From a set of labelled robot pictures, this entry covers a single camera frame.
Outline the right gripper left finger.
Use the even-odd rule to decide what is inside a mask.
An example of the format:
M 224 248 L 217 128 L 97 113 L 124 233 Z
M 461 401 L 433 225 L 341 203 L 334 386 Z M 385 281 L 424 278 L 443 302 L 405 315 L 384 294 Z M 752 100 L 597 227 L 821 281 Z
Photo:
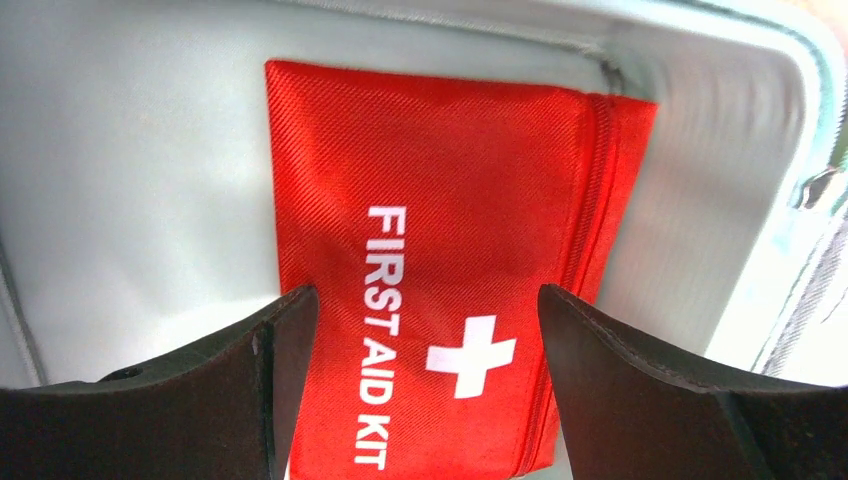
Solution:
M 5 479 L 281 479 L 319 313 L 311 286 L 96 382 L 1 393 Z

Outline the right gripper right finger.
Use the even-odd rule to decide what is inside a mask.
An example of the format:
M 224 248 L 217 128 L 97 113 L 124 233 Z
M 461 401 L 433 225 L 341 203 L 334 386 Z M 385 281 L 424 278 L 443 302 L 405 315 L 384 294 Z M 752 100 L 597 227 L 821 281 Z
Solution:
M 847 390 L 695 355 L 555 285 L 538 316 L 577 479 L 843 479 Z

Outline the red first aid pouch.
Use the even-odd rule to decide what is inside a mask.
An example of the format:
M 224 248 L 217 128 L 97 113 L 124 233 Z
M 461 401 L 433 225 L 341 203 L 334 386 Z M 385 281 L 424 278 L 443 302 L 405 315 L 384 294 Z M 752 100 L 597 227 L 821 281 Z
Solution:
M 280 281 L 320 300 L 290 476 L 551 466 L 537 294 L 596 297 L 656 105 L 282 60 L 266 85 Z

